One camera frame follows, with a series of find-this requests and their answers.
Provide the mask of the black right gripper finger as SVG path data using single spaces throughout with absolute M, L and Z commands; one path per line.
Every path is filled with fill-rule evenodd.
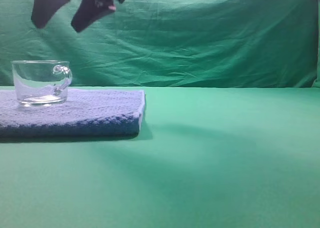
M 72 18 L 71 26 L 80 33 L 95 21 L 116 11 L 114 0 L 82 0 Z

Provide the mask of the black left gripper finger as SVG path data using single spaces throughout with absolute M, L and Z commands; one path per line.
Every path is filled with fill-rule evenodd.
M 37 29 L 43 29 L 53 15 L 70 0 L 34 0 L 31 21 Z

